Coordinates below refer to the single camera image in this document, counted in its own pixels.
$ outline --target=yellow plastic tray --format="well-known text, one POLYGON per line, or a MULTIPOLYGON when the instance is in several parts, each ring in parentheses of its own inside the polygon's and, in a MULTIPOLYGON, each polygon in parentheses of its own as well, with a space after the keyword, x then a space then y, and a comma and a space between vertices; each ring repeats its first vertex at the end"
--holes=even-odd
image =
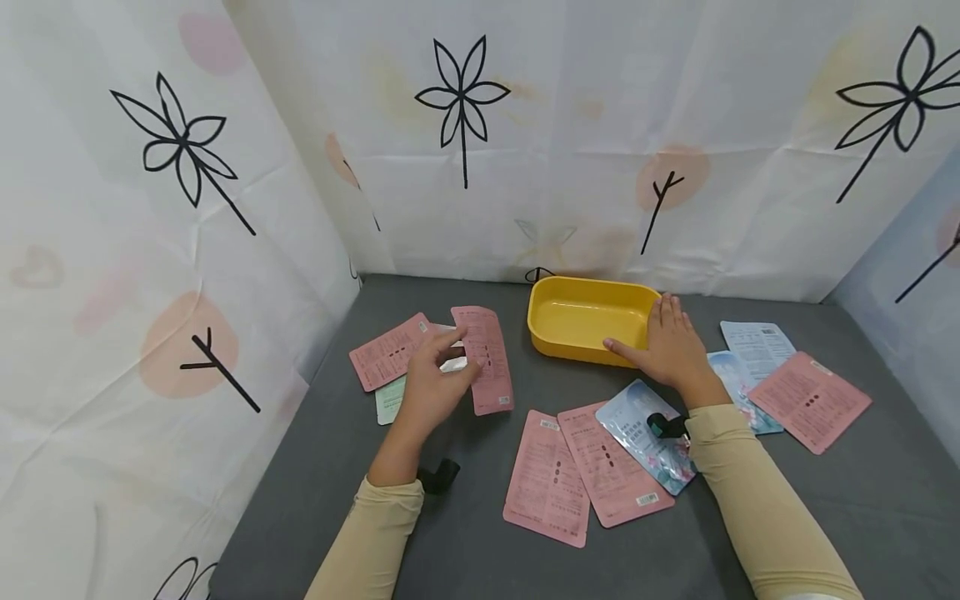
POLYGON ((645 285, 551 276, 530 293, 527 327, 534 348, 547 356, 630 367, 603 341, 646 348, 647 317, 659 297, 645 285))

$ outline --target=pink sachet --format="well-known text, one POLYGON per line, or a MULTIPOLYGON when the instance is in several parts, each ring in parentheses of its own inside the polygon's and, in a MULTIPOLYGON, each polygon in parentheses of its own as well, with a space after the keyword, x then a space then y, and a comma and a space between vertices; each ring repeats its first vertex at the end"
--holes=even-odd
POLYGON ((503 518, 568 543, 587 544, 590 501, 557 420, 530 411, 523 426, 503 518))
POLYGON ((797 352, 747 396, 814 454, 823 454, 871 404, 839 375, 797 352))
POLYGON ((557 421, 593 510, 600 524, 610 528, 668 509, 676 501, 597 420, 597 409, 606 403, 560 413, 557 421))
POLYGON ((417 313, 371 342, 350 353, 365 392, 382 387, 407 373, 410 356, 435 331, 423 313, 417 313))
POLYGON ((466 325, 464 350, 467 358, 480 363, 483 371, 470 389, 473 390, 473 414, 514 410, 514 384, 510 380, 507 350, 496 313, 483 306, 454 306, 450 309, 457 326, 466 325))

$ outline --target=heart drawing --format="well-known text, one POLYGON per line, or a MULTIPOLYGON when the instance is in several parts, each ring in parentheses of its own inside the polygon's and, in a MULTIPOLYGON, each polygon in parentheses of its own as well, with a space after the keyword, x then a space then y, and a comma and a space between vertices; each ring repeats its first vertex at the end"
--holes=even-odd
POLYGON ((19 288, 43 290, 63 283, 63 263, 49 248, 28 246, 24 263, 10 271, 10 281, 19 288))

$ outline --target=light blue packet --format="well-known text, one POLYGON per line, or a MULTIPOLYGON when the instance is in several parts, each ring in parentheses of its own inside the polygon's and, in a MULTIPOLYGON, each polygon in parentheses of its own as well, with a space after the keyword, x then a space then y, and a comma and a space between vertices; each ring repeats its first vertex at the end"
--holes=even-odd
POLYGON ((727 388, 727 394, 730 395, 733 403, 740 409, 743 416, 750 422, 750 428, 757 435, 764 433, 780 433, 783 431, 783 425, 776 419, 763 412, 756 404, 753 404, 747 397, 756 386, 756 380, 747 370, 747 366, 733 352, 724 350, 722 352, 711 352, 707 355, 707 360, 717 373, 723 385, 727 388))
POLYGON ((669 420, 680 415, 638 379, 600 407, 596 418, 668 492, 677 495, 697 469, 685 440, 661 440, 650 430, 647 417, 654 413, 669 420))

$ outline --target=gray mat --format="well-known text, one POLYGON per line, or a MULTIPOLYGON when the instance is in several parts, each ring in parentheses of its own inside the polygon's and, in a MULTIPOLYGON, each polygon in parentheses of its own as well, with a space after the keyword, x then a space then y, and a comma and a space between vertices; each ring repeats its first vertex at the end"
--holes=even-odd
MULTIPOLYGON (((516 409, 476 418, 468 396, 431 438, 424 464, 448 456, 463 470, 447 496, 428 497, 395 599, 752 597, 702 477, 673 509, 613 529, 591 513, 584 549, 504 522, 527 411, 607 399, 636 377, 538 354, 526 329, 529 293, 527 285, 369 277, 214 572, 213 597, 303 597, 386 433, 348 352, 418 311, 452 324, 450 306, 464 304, 500 317, 516 409)), ((726 347, 721 320, 774 322, 870 395, 874 405, 823 456, 785 433, 763 445, 867 598, 956 598, 960 471, 853 320, 836 306, 698 297, 684 306, 710 351, 726 347)))

